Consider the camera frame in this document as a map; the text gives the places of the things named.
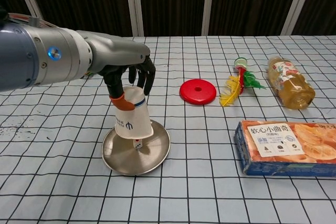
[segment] juice bottle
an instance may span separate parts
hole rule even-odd
[[[269,59],[268,78],[284,106],[289,109],[304,109],[315,97],[314,89],[290,60],[280,57]]]

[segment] white paper cup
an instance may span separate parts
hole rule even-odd
[[[143,89],[136,86],[125,87],[124,93],[125,100],[133,103],[135,109],[122,111],[116,108],[116,133],[126,139],[143,139],[152,136],[154,132]]]

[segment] stainless steel plate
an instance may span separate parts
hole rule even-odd
[[[112,170],[124,175],[140,175],[157,168],[167,157],[170,138],[166,129],[152,121],[154,134],[142,140],[142,148],[133,147],[133,140],[124,139],[113,128],[105,137],[102,157]]]

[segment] snack box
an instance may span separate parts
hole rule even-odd
[[[336,176],[336,124],[241,121],[234,138],[246,175]]]

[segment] table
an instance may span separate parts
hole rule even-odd
[[[168,158],[138,177],[105,166],[101,144],[115,118],[100,76],[1,93],[1,224],[336,223],[335,178],[248,177],[233,141],[244,119],[336,123],[336,36],[134,40],[156,65],[148,108],[171,136]],[[266,90],[246,90],[226,108],[218,97],[206,106],[179,97],[193,78],[219,91],[238,55]],[[308,109],[284,108],[269,88],[267,58],[278,55],[315,88]]]

